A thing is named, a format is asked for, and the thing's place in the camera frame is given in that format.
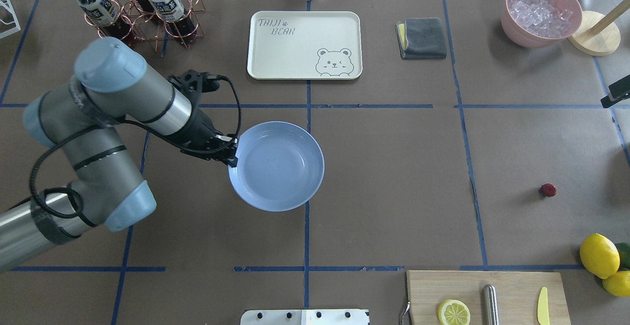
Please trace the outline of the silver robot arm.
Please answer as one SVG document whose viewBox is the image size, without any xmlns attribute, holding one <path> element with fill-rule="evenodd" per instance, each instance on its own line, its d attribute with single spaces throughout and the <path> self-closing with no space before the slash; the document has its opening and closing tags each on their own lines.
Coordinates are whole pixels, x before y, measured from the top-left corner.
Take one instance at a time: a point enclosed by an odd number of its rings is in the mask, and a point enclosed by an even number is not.
<svg viewBox="0 0 630 325">
<path fill-rule="evenodd" d="M 164 78 L 128 45 L 99 38 L 60 87 L 27 105 L 23 125 L 47 152 L 29 175 L 30 196 L 1 215 L 1 270 L 67 244 L 97 226 L 120 231 L 156 200 L 116 125 L 133 125 L 186 155 L 236 166 L 238 134 L 217 130 L 199 107 L 226 76 Z"/>
</svg>

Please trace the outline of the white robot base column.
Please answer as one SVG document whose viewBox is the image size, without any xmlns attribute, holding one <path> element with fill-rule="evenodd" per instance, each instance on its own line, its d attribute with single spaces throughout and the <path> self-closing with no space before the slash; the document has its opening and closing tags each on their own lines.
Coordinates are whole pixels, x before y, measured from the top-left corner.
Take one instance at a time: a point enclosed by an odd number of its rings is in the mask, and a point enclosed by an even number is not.
<svg viewBox="0 0 630 325">
<path fill-rule="evenodd" d="M 369 325 L 364 309 L 283 309 L 250 310 L 241 316 L 241 325 Z"/>
</svg>

